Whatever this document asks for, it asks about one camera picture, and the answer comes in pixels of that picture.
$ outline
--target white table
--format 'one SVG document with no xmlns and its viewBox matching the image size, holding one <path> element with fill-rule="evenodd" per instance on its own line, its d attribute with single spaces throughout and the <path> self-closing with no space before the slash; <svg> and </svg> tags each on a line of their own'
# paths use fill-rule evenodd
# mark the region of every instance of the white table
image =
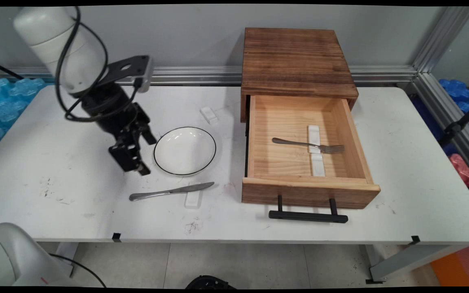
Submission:
<svg viewBox="0 0 469 293">
<path fill-rule="evenodd" d="M 125 91 L 131 94 L 132 88 Z M 141 139 L 141 154 L 151 169 L 142 177 L 123 173 L 108 154 L 115 143 L 110 134 L 95 123 L 63 118 L 53 86 L 37 95 L 0 142 L 0 223 L 17 224 L 37 241 L 112 241 L 120 233 L 122 242 L 377 245 L 407 244 L 419 236 L 410 253 L 417 250 L 411 258 L 424 262 L 469 245 L 469 190 L 404 91 L 358 91 L 352 115 L 381 193 L 363 210 L 339 209 L 348 215 L 346 224 L 269 219 L 268 211 L 277 206 L 241 202 L 245 124 L 240 123 L 239 87 L 151 87 L 138 94 L 136 102 L 151 119 L 157 139 L 174 128 L 196 126 L 217 144 L 204 171 L 176 177 L 156 166 L 154 145 Z M 205 106 L 218 115 L 217 124 L 203 119 L 199 109 Z M 77 114 L 85 115 L 82 110 Z M 185 194 L 128 200 L 131 193 L 193 181 L 215 182 L 203 191 L 198 210 L 184 208 Z M 284 210 L 330 213 L 329 208 Z M 419 256 L 427 245 L 430 251 Z M 389 260 L 402 262 L 392 257 L 375 265 L 387 267 L 387 274 L 374 275 L 371 269 L 375 280 L 394 271 Z"/>
</svg>

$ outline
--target table leg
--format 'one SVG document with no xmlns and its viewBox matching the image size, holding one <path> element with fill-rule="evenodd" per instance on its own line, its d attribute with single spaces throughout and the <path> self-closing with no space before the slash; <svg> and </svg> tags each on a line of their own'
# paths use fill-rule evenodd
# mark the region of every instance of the table leg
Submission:
<svg viewBox="0 0 469 293">
<path fill-rule="evenodd" d="M 70 258 L 73 260 L 75 256 L 75 252 L 77 251 L 79 243 L 78 242 L 61 242 L 57 247 L 55 254 L 58 256 L 64 256 L 65 258 Z M 73 272 L 73 265 L 71 261 L 63 260 L 61 258 L 56 258 L 56 260 L 60 263 L 63 270 L 66 272 L 68 276 L 71 276 Z"/>
<path fill-rule="evenodd" d="M 464 245 L 410 245 L 401 252 L 381 260 L 375 245 L 366 245 L 370 274 L 374 282 L 384 282 L 397 274 L 417 269 L 439 258 L 459 251 Z"/>
</svg>

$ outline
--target fork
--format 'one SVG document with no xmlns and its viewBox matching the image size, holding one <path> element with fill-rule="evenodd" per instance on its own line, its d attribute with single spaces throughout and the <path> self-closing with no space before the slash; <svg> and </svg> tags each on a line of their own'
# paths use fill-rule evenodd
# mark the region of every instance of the fork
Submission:
<svg viewBox="0 0 469 293">
<path fill-rule="evenodd" d="M 280 144 L 305 144 L 305 145 L 311 145 L 313 147 L 316 147 L 316 148 L 320 149 L 320 151 L 322 153 L 327 153 L 327 154 L 341 153 L 345 150 L 345 146 L 342 145 L 342 144 L 340 144 L 340 145 L 323 145 L 323 144 L 322 145 L 316 145 L 316 144 L 312 144 L 312 143 L 290 141 L 290 140 L 285 140 L 285 139 L 276 138 L 276 137 L 272 138 L 272 142 L 273 143 L 280 143 Z"/>
</svg>

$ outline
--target drawer handle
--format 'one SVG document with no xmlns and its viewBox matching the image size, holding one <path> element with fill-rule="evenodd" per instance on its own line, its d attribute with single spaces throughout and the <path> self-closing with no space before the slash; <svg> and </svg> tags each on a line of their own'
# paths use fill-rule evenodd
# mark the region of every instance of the drawer handle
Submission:
<svg viewBox="0 0 469 293">
<path fill-rule="evenodd" d="M 329 199 L 331 205 L 331 214 L 315 214 L 315 213 L 296 213 L 284 212 L 281 204 L 281 195 L 278 195 L 278 211 L 269 211 L 269 218 L 271 219 L 290 219 L 297 221 L 325 221 L 329 223 L 344 224 L 348 221 L 348 217 L 338 215 L 335 207 L 335 199 Z"/>
</svg>

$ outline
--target fork handle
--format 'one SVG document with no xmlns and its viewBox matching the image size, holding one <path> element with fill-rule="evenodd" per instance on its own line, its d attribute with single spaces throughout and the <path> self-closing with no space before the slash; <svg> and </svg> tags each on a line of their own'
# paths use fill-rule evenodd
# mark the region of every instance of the fork handle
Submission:
<svg viewBox="0 0 469 293">
<path fill-rule="evenodd" d="M 307 142 L 290 141 L 290 140 L 285 140 L 285 139 L 276 138 L 276 137 L 273 137 L 273 138 L 272 138 L 272 142 L 273 142 L 273 143 L 280 143 L 280 144 L 303 144 L 303 145 L 312 145 L 312 146 L 315 147 L 315 148 L 320 148 L 320 146 L 319 146 L 319 145 L 316 145 L 316 144 L 307 143 Z"/>
</svg>

